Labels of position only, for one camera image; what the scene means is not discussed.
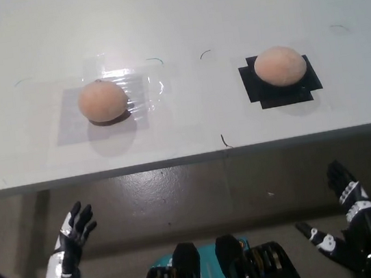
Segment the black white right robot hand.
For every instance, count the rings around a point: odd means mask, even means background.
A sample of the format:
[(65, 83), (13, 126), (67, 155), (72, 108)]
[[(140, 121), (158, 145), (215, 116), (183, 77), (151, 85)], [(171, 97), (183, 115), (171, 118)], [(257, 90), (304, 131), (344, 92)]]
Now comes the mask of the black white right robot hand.
[(338, 161), (329, 164), (327, 181), (345, 211), (344, 237), (336, 238), (304, 222), (296, 223), (295, 227), (323, 256), (371, 278), (371, 199), (362, 184)]

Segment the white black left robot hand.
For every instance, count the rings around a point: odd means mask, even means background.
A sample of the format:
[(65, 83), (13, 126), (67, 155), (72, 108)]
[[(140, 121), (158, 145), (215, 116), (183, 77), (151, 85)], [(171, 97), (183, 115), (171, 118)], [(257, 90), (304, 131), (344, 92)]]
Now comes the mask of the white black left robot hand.
[(49, 257), (45, 278), (81, 278), (79, 264), (84, 245), (97, 222), (91, 205), (76, 202), (66, 218)]

